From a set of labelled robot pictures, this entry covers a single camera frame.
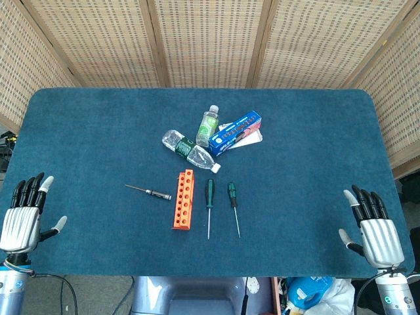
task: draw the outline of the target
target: water bottle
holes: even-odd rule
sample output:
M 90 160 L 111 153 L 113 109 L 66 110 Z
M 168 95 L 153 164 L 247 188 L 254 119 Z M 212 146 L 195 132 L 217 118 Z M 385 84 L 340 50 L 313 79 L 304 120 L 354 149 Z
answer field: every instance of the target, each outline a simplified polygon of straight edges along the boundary
M 201 167 L 202 169 L 210 169 L 213 173 L 217 173 L 221 168 L 219 164 L 213 161 L 209 152 L 191 140 L 188 140 L 176 130 L 168 130 L 164 134 L 162 142 L 166 147 L 195 166 Z
M 215 133 L 217 123 L 219 122 L 219 115 L 217 112 L 219 107 L 211 105 L 208 112 L 204 112 L 203 120 L 199 126 L 196 143 L 204 148 L 209 146 L 209 138 Z

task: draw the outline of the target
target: screwdriver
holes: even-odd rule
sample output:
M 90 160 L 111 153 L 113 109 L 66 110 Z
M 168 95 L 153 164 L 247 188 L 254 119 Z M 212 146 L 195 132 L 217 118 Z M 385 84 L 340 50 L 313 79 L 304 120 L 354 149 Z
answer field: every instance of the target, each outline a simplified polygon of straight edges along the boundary
M 209 210 L 209 218 L 207 221 L 207 239 L 210 240 L 210 213 L 211 208 L 213 208 L 213 199 L 215 197 L 215 181 L 213 179 L 208 179 L 207 184 L 205 185 L 205 203 Z
M 241 233 L 239 232 L 239 224 L 238 224 L 238 216 L 236 215 L 236 207 L 238 204 L 236 203 L 236 188 L 233 182 L 228 184 L 228 194 L 230 198 L 230 206 L 235 210 L 235 219 L 236 219 L 236 227 L 238 228 L 238 236 L 241 237 Z
M 143 189 L 143 188 L 139 188 L 139 187 L 127 185 L 127 184 L 126 184 L 126 186 L 127 187 L 130 187 L 130 188 L 134 188 L 134 189 L 140 190 L 142 192 L 145 192 L 145 193 L 147 193 L 149 195 L 152 195 L 152 196 L 155 196 L 155 197 L 158 197 L 158 198 L 163 198 L 163 199 L 166 199 L 166 200 L 171 200 L 171 198 L 172 198 L 171 195 L 162 194 L 161 192 L 155 192 L 154 190 L 151 190 L 151 189 Z

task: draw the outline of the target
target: cardboard box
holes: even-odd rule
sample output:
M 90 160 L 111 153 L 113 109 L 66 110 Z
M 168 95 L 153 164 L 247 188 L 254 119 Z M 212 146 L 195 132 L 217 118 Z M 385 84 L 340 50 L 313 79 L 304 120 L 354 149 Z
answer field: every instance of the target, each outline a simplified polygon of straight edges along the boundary
M 249 112 L 229 127 L 211 136 L 209 150 L 215 156 L 219 156 L 239 140 L 256 131 L 260 126 L 261 116 L 256 111 Z

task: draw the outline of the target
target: bottle cap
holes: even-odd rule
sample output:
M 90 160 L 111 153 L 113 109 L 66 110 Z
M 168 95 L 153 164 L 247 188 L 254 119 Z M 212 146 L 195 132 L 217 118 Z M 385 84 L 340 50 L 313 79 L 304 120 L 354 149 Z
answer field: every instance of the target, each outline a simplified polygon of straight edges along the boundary
M 211 105 L 210 106 L 210 112 L 215 112 L 216 114 L 219 112 L 219 107 L 216 105 Z
M 221 168 L 221 165 L 216 163 L 211 168 L 211 171 L 215 174 L 215 173 L 217 173 L 219 171 L 220 168 Z

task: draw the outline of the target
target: green-handled screwdriver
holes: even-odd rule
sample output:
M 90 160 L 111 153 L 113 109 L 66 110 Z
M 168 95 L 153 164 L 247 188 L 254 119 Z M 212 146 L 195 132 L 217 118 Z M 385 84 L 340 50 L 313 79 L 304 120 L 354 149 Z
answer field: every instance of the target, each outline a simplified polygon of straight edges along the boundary
M 233 182 L 228 184 L 228 194 L 230 198 L 230 206 L 235 210 L 235 219 L 236 219 L 236 227 L 238 228 L 238 236 L 241 237 L 241 233 L 239 232 L 239 223 L 238 223 L 238 216 L 236 215 L 236 207 L 238 204 L 236 203 L 236 188 Z
M 210 212 L 213 208 L 213 199 L 215 197 L 215 181 L 213 179 L 208 179 L 207 184 L 205 185 L 205 202 L 209 210 L 209 219 L 207 221 L 207 239 L 210 240 Z

